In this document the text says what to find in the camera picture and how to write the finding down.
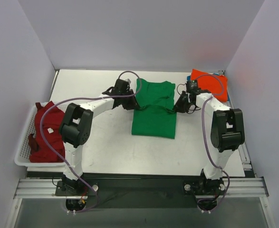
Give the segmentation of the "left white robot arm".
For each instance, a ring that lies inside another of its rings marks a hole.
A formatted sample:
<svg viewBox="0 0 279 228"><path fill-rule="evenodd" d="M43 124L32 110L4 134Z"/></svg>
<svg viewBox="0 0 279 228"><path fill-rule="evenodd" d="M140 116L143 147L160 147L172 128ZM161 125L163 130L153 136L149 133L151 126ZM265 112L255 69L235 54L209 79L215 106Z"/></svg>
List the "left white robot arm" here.
<svg viewBox="0 0 279 228"><path fill-rule="evenodd" d="M83 176L82 150L90 137L93 118L120 105L126 110L139 108L129 80L117 79L97 100L67 106L59 133L66 159L62 185L71 195L79 195L85 186L79 179Z"/></svg>

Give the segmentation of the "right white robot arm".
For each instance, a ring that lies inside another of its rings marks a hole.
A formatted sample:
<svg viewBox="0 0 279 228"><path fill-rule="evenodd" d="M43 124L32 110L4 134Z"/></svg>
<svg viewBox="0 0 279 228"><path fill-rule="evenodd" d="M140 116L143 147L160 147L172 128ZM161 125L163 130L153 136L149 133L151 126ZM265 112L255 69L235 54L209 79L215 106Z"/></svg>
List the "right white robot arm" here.
<svg viewBox="0 0 279 228"><path fill-rule="evenodd" d="M223 190L224 168L234 153L245 141L243 113L220 102L209 90L199 88L197 80L186 82L173 106L176 113L201 110L203 142L208 163L202 169L203 179L198 181L198 190L210 193L215 186Z"/></svg>

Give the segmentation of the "green t-shirt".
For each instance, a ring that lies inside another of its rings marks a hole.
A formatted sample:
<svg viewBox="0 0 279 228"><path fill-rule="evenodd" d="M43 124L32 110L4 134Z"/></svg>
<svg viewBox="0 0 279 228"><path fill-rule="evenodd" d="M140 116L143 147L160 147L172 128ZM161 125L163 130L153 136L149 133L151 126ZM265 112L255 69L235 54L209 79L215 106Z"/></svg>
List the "green t-shirt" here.
<svg viewBox="0 0 279 228"><path fill-rule="evenodd" d="M136 81L135 97L140 109L134 110L132 135L175 138L174 90L175 84L168 81Z"/></svg>

